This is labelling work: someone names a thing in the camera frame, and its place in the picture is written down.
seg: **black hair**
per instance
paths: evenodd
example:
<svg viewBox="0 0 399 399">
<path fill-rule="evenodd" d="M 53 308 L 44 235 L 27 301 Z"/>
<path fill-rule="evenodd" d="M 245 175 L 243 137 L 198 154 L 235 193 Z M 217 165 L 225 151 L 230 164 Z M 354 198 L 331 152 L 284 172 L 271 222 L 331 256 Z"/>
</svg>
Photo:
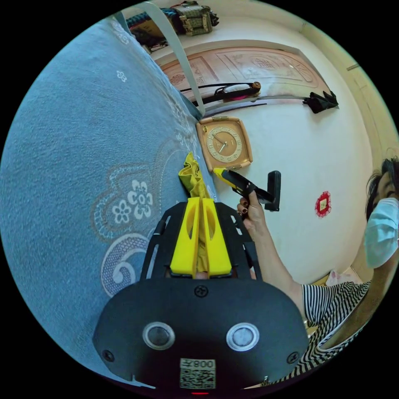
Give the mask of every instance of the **black hair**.
<svg viewBox="0 0 399 399">
<path fill-rule="evenodd" d="M 399 159 L 393 157 L 391 159 L 384 159 L 382 162 L 381 170 L 373 172 L 367 184 L 369 184 L 367 204 L 366 204 L 366 219 L 369 220 L 371 212 L 373 212 L 373 202 L 377 196 L 378 183 L 385 173 L 389 173 L 390 180 L 392 181 L 396 194 L 399 195 Z"/>
</svg>

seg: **clock hand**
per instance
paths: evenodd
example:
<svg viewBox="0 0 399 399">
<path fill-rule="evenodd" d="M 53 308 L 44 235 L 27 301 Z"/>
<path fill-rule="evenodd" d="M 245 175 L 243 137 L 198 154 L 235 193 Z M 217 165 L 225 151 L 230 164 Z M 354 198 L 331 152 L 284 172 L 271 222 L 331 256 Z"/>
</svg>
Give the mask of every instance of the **clock hand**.
<svg viewBox="0 0 399 399">
<path fill-rule="evenodd" d="M 221 148 L 220 151 L 219 151 L 219 154 L 222 152 L 223 148 L 224 148 L 226 145 L 227 145 L 227 141 L 225 141 L 225 142 L 223 143 L 222 148 Z"/>
<path fill-rule="evenodd" d="M 222 140 L 220 140 L 220 138 L 217 138 L 217 137 L 216 137 L 216 133 L 213 134 L 213 137 L 215 137 L 215 139 L 216 139 L 217 141 L 219 141 L 219 143 L 224 144 L 224 142 L 223 142 Z"/>
</svg>

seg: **face mask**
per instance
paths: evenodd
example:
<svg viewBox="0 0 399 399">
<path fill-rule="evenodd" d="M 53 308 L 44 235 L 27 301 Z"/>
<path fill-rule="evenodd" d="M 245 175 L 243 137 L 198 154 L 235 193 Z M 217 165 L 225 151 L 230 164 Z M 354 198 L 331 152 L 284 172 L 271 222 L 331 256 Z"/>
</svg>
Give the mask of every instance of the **face mask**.
<svg viewBox="0 0 399 399">
<path fill-rule="evenodd" d="M 371 213 L 365 232 L 367 266 L 383 265 L 398 249 L 399 201 L 385 198 Z"/>
</svg>

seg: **striped shirt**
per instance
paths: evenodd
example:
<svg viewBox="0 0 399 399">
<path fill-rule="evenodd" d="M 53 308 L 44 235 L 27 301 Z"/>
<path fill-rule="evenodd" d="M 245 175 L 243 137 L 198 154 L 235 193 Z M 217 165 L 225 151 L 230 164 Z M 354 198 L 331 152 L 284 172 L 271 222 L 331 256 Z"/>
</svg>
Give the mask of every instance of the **striped shirt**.
<svg viewBox="0 0 399 399">
<path fill-rule="evenodd" d="M 347 347 L 363 327 L 339 345 L 330 349 L 321 349 L 321 346 L 334 335 L 364 298 L 369 286 L 370 282 L 363 284 L 342 283 L 329 287 L 303 285 L 305 317 L 308 326 L 317 326 L 317 330 L 310 337 L 309 346 L 294 370 L 281 380 L 270 383 L 264 381 L 261 386 L 272 385 L 296 377 L 330 360 Z"/>
</svg>

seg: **yellow tag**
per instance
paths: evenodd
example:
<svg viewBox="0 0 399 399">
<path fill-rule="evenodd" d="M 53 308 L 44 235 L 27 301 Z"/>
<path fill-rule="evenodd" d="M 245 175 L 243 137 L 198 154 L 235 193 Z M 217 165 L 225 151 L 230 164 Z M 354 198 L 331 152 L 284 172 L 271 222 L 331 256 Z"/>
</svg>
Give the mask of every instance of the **yellow tag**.
<svg viewBox="0 0 399 399">
<path fill-rule="evenodd" d="M 323 211 L 326 208 L 327 208 L 327 198 L 320 201 L 320 211 Z"/>
</svg>

